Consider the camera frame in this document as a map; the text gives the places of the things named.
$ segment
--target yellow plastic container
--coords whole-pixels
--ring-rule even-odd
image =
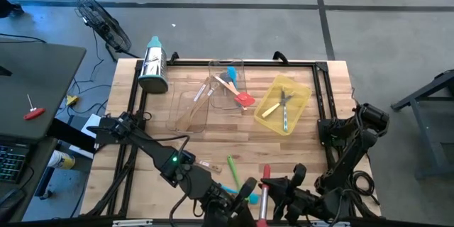
[[[287,131],[284,131],[284,107],[282,105],[279,105],[268,116],[262,117],[266,110],[281,102],[282,88],[286,97],[293,93],[293,97],[286,103]],[[290,135],[303,113],[311,94],[312,91],[310,88],[283,75],[278,75],[268,89],[265,97],[263,97],[255,109],[254,118],[259,123],[276,131],[280,135]]]

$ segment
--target clear plastic container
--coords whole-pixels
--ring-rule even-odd
[[[246,79],[244,75],[244,63],[241,59],[230,60],[212,60],[208,63],[210,77],[217,76],[225,80],[225,82],[232,82],[238,92],[248,92],[246,89]],[[210,102],[215,109],[233,110],[240,109],[241,105],[235,101],[235,94],[221,85],[211,95]]]
[[[183,134],[200,133],[205,130],[206,118],[209,110],[209,100],[204,102],[200,109],[194,114],[187,130],[180,131],[176,127],[178,119],[181,118],[188,111],[188,109],[195,104],[194,99],[198,97],[198,95],[200,96],[199,89],[202,84],[203,81],[200,83],[190,84],[187,82],[175,82],[173,86],[174,93],[170,106],[169,118],[166,123],[167,129]],[[208,90],[209,88],[205,88],[204,93],[207,93]]]
[[[279,105],[268,116],[262,115],[273,106],[281,102],[282,90],[285,96],[293,94],[289,101],[287,101],[287,131],[284,130],[284,107]],[[262,125],[279,133],[280,135],[290,135],[297,124],[299,117],[303,113],[304,108],[309,101],[312,94],[310,88],[301,85],[290,78],[283,75],[278,75],[271,87],[267,90],[266,95],[259,103],[254,112],[254,118]]]

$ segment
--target green marker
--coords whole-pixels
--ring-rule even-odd
[[[232,155],[227,156],[227,162],[228,162],[228,166],[232,170],[233,178],[234,178],[235,183],[236,183],[236,189],[238,191],[240,191],[241,184],[240,184],[240,180],[238,178],[238,175],[236,174],[236,167],[235,167],[235,163],[233,163]]]

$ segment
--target red screwdriver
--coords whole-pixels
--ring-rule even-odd
[[[32,120],[38,116],[40,116],[41,114],[43,114],[45,112],[45,109],[44,108],[36,108],[36,107],[33,107],[32,103],[31,103],[31,99],[30,99],[30,96],[27,94],[27,97],[28,97],[28,103],[30,103],[30,113],[27,113],[25,116],[23,116],[23,119],[24,120]]]
[[[263,178],[270,178],[271,168],[268,164],[263,167]],[[262,184],[262,197],[260,198],[260,213],[258,216],[257,227],[268,227],[267,208],[268,208],[268,189],[266,184]]]

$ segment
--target black desk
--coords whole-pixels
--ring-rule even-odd
[[[72,79],[85,56],[84,48],[49,43],[15,43],[17,40],[0,38],[0,136],[19,137],[35,144],[28,164],[35,174],[23,188],[24,201],[11,221],[20,221],[43,175],[57,139],[94,152],[94,139],[54,118],[58,107],[71,85]],[[44,107],[46,112],[31,121],[24,121],[29,111],[27,94],[33,107]],[[12,188],[19,188],[31,175],[28,168],[20,184],[0,183],[0,196]]]

